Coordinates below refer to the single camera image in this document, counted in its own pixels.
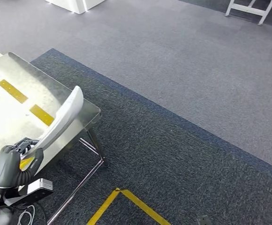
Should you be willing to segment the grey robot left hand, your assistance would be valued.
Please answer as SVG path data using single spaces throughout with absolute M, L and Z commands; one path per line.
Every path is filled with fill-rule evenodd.
M 16 188 L 29 184 L 44 159 L 43 149 L 36 149 L 34 159 L 24 171 L 20 169 L 20 155 L 37 142 L 26 137 L 13 145 L 2 147 L 0 150 L 0 188 Z

